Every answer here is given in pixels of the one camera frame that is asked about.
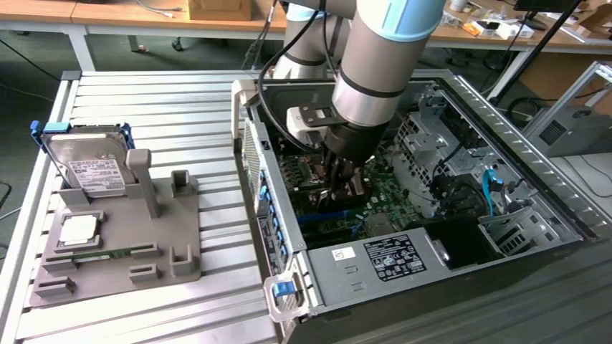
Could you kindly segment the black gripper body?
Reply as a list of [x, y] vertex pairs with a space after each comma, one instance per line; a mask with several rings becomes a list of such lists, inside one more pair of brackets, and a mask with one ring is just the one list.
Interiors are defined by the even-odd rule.
[[374, 127], [354, 123], [333, 125], [327, 128], [325, 145], [339, 158], [363, 166], [381, 145], [387, 127], [389, 123]]

